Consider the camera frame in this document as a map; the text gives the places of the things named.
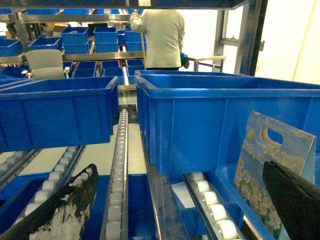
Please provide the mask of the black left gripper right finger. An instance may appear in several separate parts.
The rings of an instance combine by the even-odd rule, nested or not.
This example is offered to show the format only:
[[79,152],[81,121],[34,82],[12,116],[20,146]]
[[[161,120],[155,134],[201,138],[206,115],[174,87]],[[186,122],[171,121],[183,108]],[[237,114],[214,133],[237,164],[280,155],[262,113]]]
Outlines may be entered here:
[[291,240],[320,238],[320,188],[275,161],[263,165],[262,179]]

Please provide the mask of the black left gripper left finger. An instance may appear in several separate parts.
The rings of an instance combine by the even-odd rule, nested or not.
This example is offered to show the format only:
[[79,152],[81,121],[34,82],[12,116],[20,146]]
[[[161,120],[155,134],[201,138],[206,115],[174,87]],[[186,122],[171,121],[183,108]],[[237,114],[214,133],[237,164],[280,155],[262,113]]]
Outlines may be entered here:
[[93,163],[35,210],[0,235],[2,240],[80,240],[97,195],[99,174]]

